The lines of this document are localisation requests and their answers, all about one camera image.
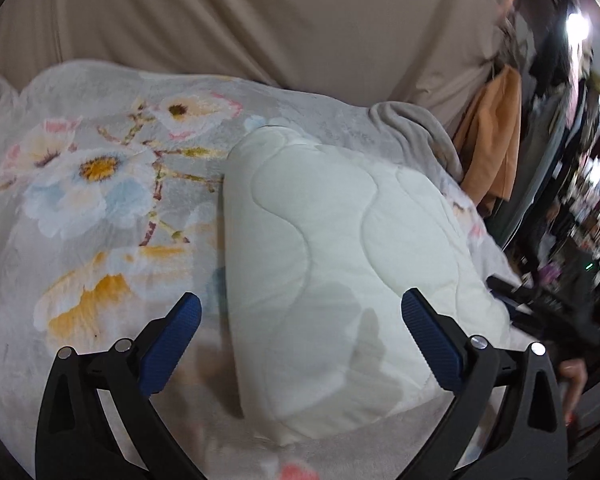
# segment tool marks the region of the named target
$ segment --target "beige curtain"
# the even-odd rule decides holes
[[[7,0],[0,73],[64,60],[221,73],[353,105],[428,108],[455,132],[488,77],[508,0]]]

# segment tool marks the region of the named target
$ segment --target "ceiling light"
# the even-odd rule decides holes
[[[589,20],[579,12],[567,18],[567,36],[572,44],[578,44],[589,35]]]

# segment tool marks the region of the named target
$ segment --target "pink flower print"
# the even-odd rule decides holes
[[[242,105],[216,92],[168,97],[152,107],[155,117],[169,131],[171,140],[183,141],[217,128],[236,118]]]
[[[318,473],[297,463],[282,466],[278,480],[320,480]]]
[[[11,146],[0,165],[0,176],[15,181],[36,176],[62,153],[74,148],[77,120],[47,119]]]
[[[474,226],[471,228],[471,232],[469,232],[469,236],[473,238],[482,238],[484,234],[484,229],[482,228],[482,225],[478,222],[474,224]]]

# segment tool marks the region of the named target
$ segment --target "metal screw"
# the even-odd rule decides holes
[[[474,335],[471,338],[471,346],[478,350],[484,350],[489,343],[481,335]]]
[[[114,347],[117,352],[126,352],[131,348],[131,339],[118,339]]]
[[[544,355],[546,352],[546,348],[542,343],[531,343],[531,351],[536,355]]]
[[[58,350],[58,357],[61,359],[67,359],[73,351],[74,349],[70,346],[63,346],[61,349]]]

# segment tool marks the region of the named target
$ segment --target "bed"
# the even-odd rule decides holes
[[[0,438],[29,473],[58,348],[96,351],[134,337],[183,290],[199,295],[203,323],[152,402],[209,478],[394,478],[433,430],[450,400],[439,390],[411,410],[285,447],[245,420],[226,315],[221,181],[230,150],[263,126],[419,172],[445,201],[472,272],[516,279],[450,176],[459,161],[446,131],[423,108],[357,108],[227,76],[103,62],[56,66],[21,94],[0,78]]]

